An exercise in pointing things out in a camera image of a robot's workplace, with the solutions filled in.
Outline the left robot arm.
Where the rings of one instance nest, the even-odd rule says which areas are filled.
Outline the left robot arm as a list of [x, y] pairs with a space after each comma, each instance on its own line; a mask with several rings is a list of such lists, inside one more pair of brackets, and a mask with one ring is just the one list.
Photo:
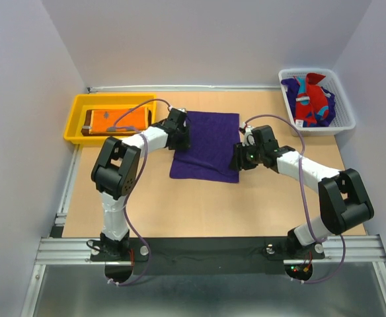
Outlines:
[[121, 261], [133, 254], [126, 206], [148, 154], [165, 148], [187, 150], [189, 146], [187, 112], [176, 108], [169, 111], [166, 119], [145, 131], [123, 139], [106, 139], [91, 172], [104, 215], [100, 239], [87, 242], [92, 261]]

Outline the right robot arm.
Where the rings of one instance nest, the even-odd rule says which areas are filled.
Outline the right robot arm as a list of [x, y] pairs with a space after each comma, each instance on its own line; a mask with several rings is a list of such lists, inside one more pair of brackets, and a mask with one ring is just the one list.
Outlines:
[[340, 235], [374, 216], [374, 209], [360, 174], [349, 168], [338, 170], [304, 157], [290, 146], [279, 146], [269, 125], [251, 127], [243, 124], [243, 141], [233, 147], [230, 167], [251, 170], [258, 165], [289, 176], [301, 188], [318, 194], [320, 215], [288, 232], [286, 252], [300, 258], [309, 246], [331, 235]]

